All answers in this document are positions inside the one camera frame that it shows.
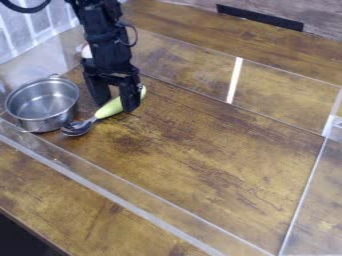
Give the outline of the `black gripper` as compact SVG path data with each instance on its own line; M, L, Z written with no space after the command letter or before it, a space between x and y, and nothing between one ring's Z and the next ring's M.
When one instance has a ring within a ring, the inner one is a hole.
M139 69L131 64L131 42L126 31L85 33L91 56L83 56L85 81L94 102L103 106L111 99L110 84L119 86L125 112L141 106L143 85Z

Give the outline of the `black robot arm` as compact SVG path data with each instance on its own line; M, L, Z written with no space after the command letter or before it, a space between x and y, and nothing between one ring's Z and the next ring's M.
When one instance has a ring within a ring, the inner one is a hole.
M85 28L91 57L82 58L83 77L95 103L103 106L111 99L110 86L119 87L122 106L133 112L141 105L139 69L131 64L127 28L121 21L119 0L66 0Z

